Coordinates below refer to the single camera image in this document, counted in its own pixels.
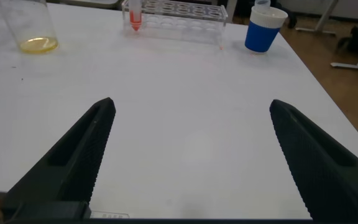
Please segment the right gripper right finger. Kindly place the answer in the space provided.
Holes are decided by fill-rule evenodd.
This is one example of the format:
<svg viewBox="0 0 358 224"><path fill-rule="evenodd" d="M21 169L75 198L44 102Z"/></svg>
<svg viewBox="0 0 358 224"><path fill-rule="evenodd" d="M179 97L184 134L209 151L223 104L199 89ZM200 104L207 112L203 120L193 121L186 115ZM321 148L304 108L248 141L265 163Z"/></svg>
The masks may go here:
<svg viewBox="0 0 358 224"><path fill-rule="evenodd" d="M358 157L294 106L270 104L275 135L310 217L358 222Z"/></svg>

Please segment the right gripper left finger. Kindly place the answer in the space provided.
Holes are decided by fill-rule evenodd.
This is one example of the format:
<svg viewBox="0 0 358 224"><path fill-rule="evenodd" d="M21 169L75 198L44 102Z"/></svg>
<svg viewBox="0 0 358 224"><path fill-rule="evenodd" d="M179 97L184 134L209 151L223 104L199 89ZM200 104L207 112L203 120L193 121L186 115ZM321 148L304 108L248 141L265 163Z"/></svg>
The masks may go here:
<svg viewBox="0 0 358 224"><path fill-rule="evenodd" d="M11 188L7 212L21 203L89 202L116 114L111 98L97 101Z"/></svg>

